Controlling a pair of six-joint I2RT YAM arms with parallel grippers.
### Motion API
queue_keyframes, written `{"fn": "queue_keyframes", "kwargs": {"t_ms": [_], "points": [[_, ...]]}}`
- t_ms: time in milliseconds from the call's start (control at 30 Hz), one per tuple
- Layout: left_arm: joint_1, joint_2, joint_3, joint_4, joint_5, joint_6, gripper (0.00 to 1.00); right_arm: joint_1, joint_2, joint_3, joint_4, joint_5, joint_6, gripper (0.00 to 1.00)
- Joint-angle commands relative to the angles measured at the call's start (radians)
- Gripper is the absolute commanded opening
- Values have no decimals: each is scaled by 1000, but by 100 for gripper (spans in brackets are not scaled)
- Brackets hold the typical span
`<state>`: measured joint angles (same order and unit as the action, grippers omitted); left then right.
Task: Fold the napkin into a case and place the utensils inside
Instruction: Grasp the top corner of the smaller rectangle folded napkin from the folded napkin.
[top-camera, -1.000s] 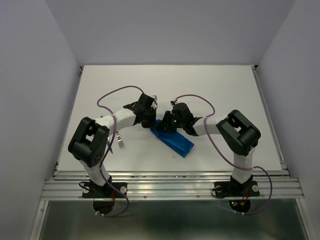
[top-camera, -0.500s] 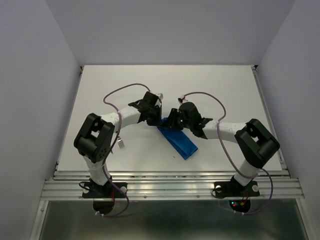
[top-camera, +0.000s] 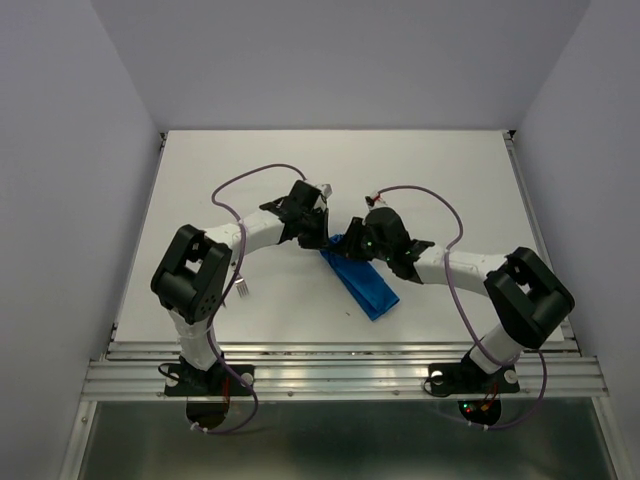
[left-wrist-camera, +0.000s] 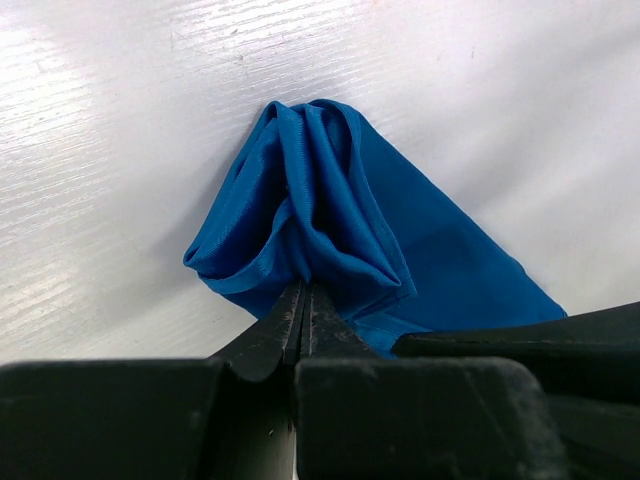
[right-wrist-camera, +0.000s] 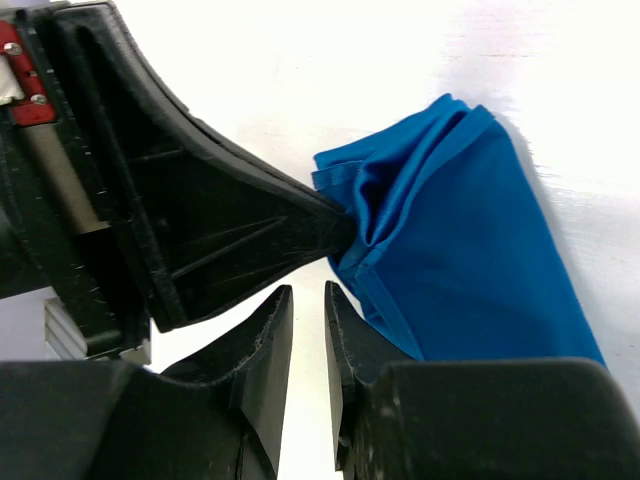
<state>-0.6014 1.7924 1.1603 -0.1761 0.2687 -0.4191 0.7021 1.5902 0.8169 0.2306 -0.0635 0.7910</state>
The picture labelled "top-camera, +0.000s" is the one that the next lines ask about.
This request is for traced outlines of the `blue satin napkin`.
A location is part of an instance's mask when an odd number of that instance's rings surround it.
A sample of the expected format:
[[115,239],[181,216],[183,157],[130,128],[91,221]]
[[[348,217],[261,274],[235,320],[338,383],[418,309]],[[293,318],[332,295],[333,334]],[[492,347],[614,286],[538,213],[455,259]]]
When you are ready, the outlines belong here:
[[347,258],[330,250],[321,250],[320,254],[370,321],[378,320],[400,302],[368,260]]

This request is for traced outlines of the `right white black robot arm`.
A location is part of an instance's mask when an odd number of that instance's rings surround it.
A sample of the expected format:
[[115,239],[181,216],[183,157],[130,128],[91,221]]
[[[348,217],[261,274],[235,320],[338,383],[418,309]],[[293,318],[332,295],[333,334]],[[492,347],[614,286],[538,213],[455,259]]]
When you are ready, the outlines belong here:
[[382,261],[402,280],[445,285],[452,294],[465,290],[491,301],[497,325],[475,336],[459,362],[430,365],[427,382],[435,396],[491,388],[517,392],[518,356],[539,349],[575,307],[572,294],[533,250],[518,247],[504,255],[454,251],[412,238],[389,207],[353,218],[330,249],[350,260]]

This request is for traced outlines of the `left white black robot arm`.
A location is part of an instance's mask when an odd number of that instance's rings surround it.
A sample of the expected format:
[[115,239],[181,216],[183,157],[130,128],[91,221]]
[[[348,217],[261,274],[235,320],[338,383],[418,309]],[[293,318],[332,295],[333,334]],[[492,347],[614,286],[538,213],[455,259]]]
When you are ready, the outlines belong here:
[[288,195],[234,222],[205,230],[178,229],[151,280],[151,291],[170,314],[181,352],[177,364],[159,368],[168,396],[240,393],[243,384],[219,362],[212,316],[224,304],[227,276],[239,272],[240,255],[295,240],[303,249],[329,245],[331,186],[294,183]]

